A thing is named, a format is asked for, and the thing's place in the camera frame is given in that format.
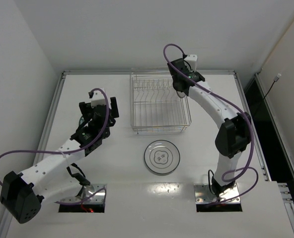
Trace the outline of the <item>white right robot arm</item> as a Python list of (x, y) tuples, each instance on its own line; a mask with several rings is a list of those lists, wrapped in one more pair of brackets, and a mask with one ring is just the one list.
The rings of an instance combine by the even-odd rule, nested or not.
[(174, 60), (167, 65), (176, 92), (197, 102), (219, 129), (215, 139), (219, 160), (211, 185), (212, 193), (218, 197), (235, 184), (234, 174), (238, 160), (251, 142), (249, 127), (239, 112), (214, 96), (200, 73), (188, 69), (184, 59)]

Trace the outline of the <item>green rimmed plate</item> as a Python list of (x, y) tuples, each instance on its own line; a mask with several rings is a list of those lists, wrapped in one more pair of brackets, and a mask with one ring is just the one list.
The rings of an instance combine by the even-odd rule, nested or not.
[(79, 127), (84, 127), (87, 124), (87, 118), (84, 116), (81, 116), (78, 122)]

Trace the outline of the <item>white plate with black rim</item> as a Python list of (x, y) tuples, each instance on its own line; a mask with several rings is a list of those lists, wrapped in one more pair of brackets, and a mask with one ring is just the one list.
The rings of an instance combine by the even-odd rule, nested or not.
[(168, 140), (151, 142), (144, 151), (144, 164), (153, 174), (166, 176), (179, 166), (180, 152), (175, 144)]

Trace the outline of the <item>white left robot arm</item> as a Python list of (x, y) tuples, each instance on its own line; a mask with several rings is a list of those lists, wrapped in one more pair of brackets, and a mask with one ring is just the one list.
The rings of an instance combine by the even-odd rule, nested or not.
[[(47, 203), (61, 203), (66, 196), (78, 196), (91, 182), (83, 171), (71, 173), (76, 162), (97, 149), (103, 139), (110, 136), (110, 128), (119, 117), (117, 100), (104, 93), (90, 94), (89, 103), (81, 102), (79, 108), (84, 119), (75, 133), (56, 151), (42, 151), (47, 157), (19, 172), (9, 172), (0, 180), (1, 204), (20, 223), (33, 219)], [(68, 172), (67, 181), (52, 185), (60, 172)]]

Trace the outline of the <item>orange sunburst pattern plate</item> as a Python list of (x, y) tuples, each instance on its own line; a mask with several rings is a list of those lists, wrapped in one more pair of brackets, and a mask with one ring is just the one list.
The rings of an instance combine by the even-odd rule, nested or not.
[(176, 94), (181, 99), (183, 99), (184, 97), (186, 97), (186, 94), (183, 91), (176, 91)]

